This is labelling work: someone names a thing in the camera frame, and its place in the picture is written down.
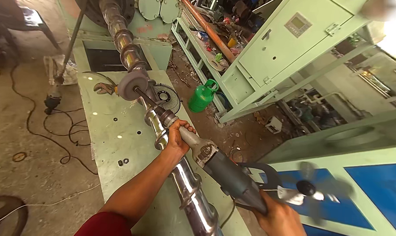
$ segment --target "black cable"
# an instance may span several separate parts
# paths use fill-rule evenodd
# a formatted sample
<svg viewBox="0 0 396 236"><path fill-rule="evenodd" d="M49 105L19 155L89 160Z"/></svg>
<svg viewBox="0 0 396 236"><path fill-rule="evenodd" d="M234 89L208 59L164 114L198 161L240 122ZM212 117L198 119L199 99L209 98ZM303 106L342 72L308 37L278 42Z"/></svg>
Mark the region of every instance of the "black cable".
<svg viewBox="0 0 396 236"><path fill-rule="evenodd" d="M23 98L25 98L25 99L30 100L30 101L32 102L32 106L33 106L33 108L29 111L29 115L28 115L28 117L27 117L27 119L26 119L26 130L27 130L29 133L33 134L33 135L41 136L41 137L43 137L43 138L46 138L46 139L48 139L49 141L51 141L51 142L55 143L56 145L58 145L60 148L64 149L64 150L67 152L68 155L67 155L67 156L64 156L63 158L61 158L61 159L59 160L59 163L61 163L61 164L67 164L71 158L75 158L75 159L78 160L78 161L80 162L80 164L81 164L84 168L86 168L90 173L92 173L92 174L94 174L94 175L97 175L97 173L91 171L91 170L90 170L90 169L89 169L78 157L72 156L71 153L69 152L69 150L68 150L67 148L65 148L64 146L62 146L61 144L59 144L57 141L53 140L52 138L46 137L46 136L44 136L44 135L42 135L42 134L34 133L32 130L30 130L30 128L29 128L29 121L30 121L30 119L31 119L31 116L32 116L34 110L36 109L36 102L35 102L35 100L33 100L33 99L31 99L30 97L27 97L27 96L25 96L25 95L19 93L19 92L16 90L16 88L15 88L15 87L16 87L16 83L15 83L15 79L14 79L14 77L13 77L13 73L14 73L14 71L16 70L16 68L17 68L18 66L19 66L19 63L17 62L17 63L13 66L13 68L11 69L11 71L10 71L10 78L11 78L11 80L12 80L12 90L13 90L13 92L16 93L17 95L19 95L19 96L21 96L21 97L23 97Z"/></svg>
<svg viewBox="0 0 396 236"><path fill-rule="evenodd" d="M232 208L232 212L230 212L230 215L227 216L227 219L222 223L222 225L220 226L220 228L223 228L224 225L227 223L227 221L230 220L230 218L231 218L232 215L233 215L234 210L236 209L236 201L234 200L234 198L232 198L232 199L233 199L233 208Z"/></svg>
<svg viewBox="0 0 396 236"><path fill-rule="evenodd" d="M83 108L79 108L79 109L71 110L71 111L62 111L62 110L54 109L55 112L52 113L51 115L46 116L45 119L43 120L43 128L44 128L46 131L48 131L50 134L53 134L53 135L56 135L56 136L61 136L61 137L68 136L70 142L72 142L72 143L75 144L76 146L89 146L90 143L88 143L88 144L80 144L80 143L78 143L78 141L73 141L73 140L71 139L71 135L73 135L73 134L76 134L76 133L82 132L82 131L89 131L88 129L82 129L82 130L77 130L77 131L71 132L72 129L73 129L75 126L87 127L87 125L80 125L81 122L84 122L84 121L86 121L86 120L82 120L82 121L79 121L79 122L77 122L77 123L74 123L73 118L68 114L68 113L70 113L70 112L78 111L78 110L81 110L81 109L83 109ZM51 116L54 115L54 114L59 114L59 113L64 113L64 114L70 119L70 121L71 121L71 126L70 126L70 128L69 128L68 134L56 134L56 133L54 133L53 131L49 130L49 129L47 128L47 126L46 126L48 118L51 117Z"/></svg>
<svg viewBox="0 0 396 236"><path fill-rule="evenodd" d="M107 77L106 75L104 75L102 73L94 72L94 71L85 71L83 73L92 73L92 74L100 75L100 76L104 77L107 81L111 82L111 84L114 88L117 86L117 84L111 78Z"/></svg>

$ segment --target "green bottle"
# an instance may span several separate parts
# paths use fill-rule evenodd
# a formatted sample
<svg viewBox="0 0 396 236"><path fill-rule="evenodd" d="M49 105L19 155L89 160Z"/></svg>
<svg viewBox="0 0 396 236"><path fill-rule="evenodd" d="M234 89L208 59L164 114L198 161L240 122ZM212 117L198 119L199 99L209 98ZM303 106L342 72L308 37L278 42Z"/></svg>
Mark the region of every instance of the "green bottle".
<svg viewBox="0 0 396 236"><path fill-rule="evenodd" d="M213 79L209 79L204 85L198 86L188 102L189 110L195 113L203 111L214 99L214 93L218 89L219 84Z"/></svg>

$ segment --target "door hinge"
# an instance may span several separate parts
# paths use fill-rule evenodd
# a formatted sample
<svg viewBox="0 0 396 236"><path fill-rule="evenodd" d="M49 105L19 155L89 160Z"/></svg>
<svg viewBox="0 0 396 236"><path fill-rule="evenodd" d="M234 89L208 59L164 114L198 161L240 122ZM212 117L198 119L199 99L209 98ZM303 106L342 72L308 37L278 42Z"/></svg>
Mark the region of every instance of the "door hinge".
<svg viewBox="0 0 396 236"><path fill-rule="evenodd" d="M267 77L267 78L264 79L264 82L265 82L265 83L270 83L270 82L271 82L271 79L270 79L269 77Z"/></svg>
<svg viewBox="0 0 396 236"><path fill-rule="evenodd" d="M325 30L325 32L328 33L328 35L333 36L340 29L341 26L339 24L333 23Z"/></svg>

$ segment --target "cabinet door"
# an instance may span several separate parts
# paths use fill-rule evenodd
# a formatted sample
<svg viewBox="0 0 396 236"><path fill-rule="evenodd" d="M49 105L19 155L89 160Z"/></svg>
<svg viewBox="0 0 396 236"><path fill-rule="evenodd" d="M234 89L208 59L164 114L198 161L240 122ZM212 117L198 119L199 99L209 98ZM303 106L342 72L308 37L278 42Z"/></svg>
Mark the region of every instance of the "cabinet door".
<svg viewBox="0 0 396 236"><path fill-rule="evenodd" d="M302 27L301 21L293 21L296 14L310 25L298 37L285 27L289 21ZM331 37L326 32L329 26L342 25L352 16L330 0L290 0L268 26L261 28L262 34L248 46L239 62L261 87L266 78L274 78L321 40ZM269 30L269 38L262 39Z"/></svg>

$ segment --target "door latch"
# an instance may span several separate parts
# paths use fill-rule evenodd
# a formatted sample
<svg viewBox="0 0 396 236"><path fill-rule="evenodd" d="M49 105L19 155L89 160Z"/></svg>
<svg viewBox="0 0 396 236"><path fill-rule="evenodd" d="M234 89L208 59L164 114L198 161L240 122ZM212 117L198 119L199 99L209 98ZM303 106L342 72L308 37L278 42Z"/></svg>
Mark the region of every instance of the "door latch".
<svg viewBox="0 0 396 236"><path fill-rule="evenodd" d="M264 40L265 38L268 40L269 39L269 33L271 33L271 29L269 29L264 36L262 37L262 40Z"/></svg>

